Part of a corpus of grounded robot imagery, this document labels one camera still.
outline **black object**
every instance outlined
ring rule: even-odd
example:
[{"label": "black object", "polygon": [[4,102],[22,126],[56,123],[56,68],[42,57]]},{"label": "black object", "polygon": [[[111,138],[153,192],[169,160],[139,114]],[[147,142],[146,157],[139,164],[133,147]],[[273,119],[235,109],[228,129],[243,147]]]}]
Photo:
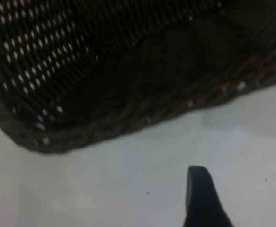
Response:
[{"label": "black object", "polygon": [[187,218],[184,227],[232,227],[225,214],[212,177],[204,167],[191,166],[188,170]]},{"label": "black object", "polygon": [[0,127],[63,153],[276,83],[276,0],[0,0]]}]

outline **woven mesh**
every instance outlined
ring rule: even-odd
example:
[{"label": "woven mesh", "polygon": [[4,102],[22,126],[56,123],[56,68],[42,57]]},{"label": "woven mesh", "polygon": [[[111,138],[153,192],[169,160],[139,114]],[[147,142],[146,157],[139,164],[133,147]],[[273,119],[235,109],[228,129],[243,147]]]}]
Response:
[{"label": "woven mesh", "polygon": [[276,0],[0,0],[0,127],[64,152],[276,83]]}]

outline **white floor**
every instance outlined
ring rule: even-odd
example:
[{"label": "white floor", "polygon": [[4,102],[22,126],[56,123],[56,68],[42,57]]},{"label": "white floor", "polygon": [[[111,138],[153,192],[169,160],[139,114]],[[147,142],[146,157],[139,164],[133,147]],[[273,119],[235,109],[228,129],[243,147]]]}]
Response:
[{"label": "white floor", "polygon": [[276,86],[65,156],[0,131],[0,227],[181,227],[189,165],[237,227],[276,227]]}]

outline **basket weave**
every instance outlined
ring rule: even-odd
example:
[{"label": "basket weave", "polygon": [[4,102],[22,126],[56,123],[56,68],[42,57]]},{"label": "basket weave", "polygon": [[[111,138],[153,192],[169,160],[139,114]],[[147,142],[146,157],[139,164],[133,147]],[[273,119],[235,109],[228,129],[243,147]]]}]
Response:
[{"label": "basket weave", "polygon": [[0,127],[62,153],[276,83],[276,0],[0,0]]}]

